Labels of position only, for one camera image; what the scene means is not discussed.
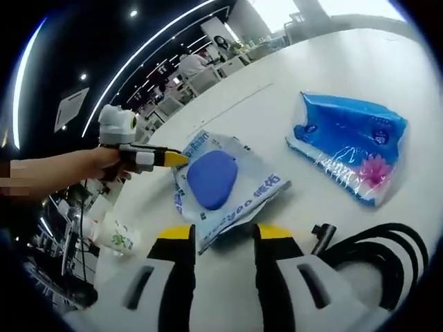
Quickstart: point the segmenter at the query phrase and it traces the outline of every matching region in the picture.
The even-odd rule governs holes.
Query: ceiling
[[[108,83],[152,35],[203,1],[91,2],[52,10],[46,15],[46,21],[38,33],[21,88],[19,137],[22,158],[60,154],[96,145],[96,118],[85,138],[81,138],[81,135]],[[226,21],[229,9],[232,9],[235,2],[236,0],[216,0],[168,28],[127,66],[103,102],[111,102],[116,97],[113,104],[125,104],[137,88],[146,82],[147,75],[155,69],[157,63],[174,57],[181,44],[187,46],[204,35],[199,25],[211,18],[208,16],[210,13],[228,6],[228,10],[223,9],[213,14]],[[133,10],[137,10],[137,15],[131,17]],[[203,21],[185,29],[203,17],[206,17]],[[34,30],[38,26],[37,22],[42,19],[43,15],[40,13],[34,20]],[[29,30],[27,35],[32,33],[33,30]],[[29,37],[24,40],[21,49],[26,46],[27,40]],[[203,44],[205,39],[195,44],[195,47]],[[87,74],[85,81],[80,80],[83,73]],[[10,97],[13,96],[15,85],[15,75],[12,77],[8,87],[11,93],[7,94]],[[155,83],[156,80],[160,80],[160,77],[153,74],[150,81]],[[145,88],[148,89],[151,85],[149,82]],[[53,133],[60,100],[86,87],[90,90],[79,116],[68,123],[66,131]],[[6,104],[12,103],[12,98],[10,99]],[[12,135],[8,136],[8,144],[13,145]]]

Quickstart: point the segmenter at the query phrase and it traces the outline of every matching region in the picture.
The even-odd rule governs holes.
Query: paper cup
[[[94,232],[94,243],[111,248],[123,254],[134,254],[140,245],[141,234],[138,230],[117,220],[113,212],[107,212]]]

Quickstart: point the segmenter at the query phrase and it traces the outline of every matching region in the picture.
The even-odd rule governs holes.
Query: white table
[[[432,252],[442,230],[443,112],[438,89],[428,58],[416,42],[384,31],[349,30],[284,48],[234,73],[169,119],[150,143],[183,149],[200,128],[237,136],[293,183],[254,222],[289,228],[305,252],[316,243],[310,230],[324,222],[338,228],[333,243],[380,223],[405,223],[421,234]],[[284,136],[294,119],[302,118],[302,109],[294,108],[299,91],[378,102],[409,120],[404,182],[378,210],[361,206],[286,146]],[[134,176],[125,184],[114,211],[121,221],[139,228],[145,241],[138,257],[118,258],[102,250],[96,270],[99,296],[104,281],[146,257],[160,231],[183,223],[173,193],[168,169]],[[406,255],[399,254],[404,260]],[[223,252],[207,250],[197,257],[195,273],[191,331],[262,330],[252,240]],[[405,273],[410,280],[409,263]],[[360,297],[377,300],[376,271],[360,266],[345,274],[352,284],[364,286],[358,289]],[[203,315],[207,308],[220,313]]]

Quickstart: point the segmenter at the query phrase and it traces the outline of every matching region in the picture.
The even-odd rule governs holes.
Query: window
[[[405,21],[388,0],[318,0],[318,2],[329,16],[360,14]]]
[[[248,0],[261,16],[271,33],[283,30],[292,21],[290,14],[300,12],[293,0]]]

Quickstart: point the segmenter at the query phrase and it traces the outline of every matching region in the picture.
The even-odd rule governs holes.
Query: pink flower print
[[[363,180],[371,188],[374,188],[385,181],[391,170],[391,165],[386,163],[386,160],[378,154],[375,158],[373,155],[370,155],[367,160],[363,160],[359,173]]]

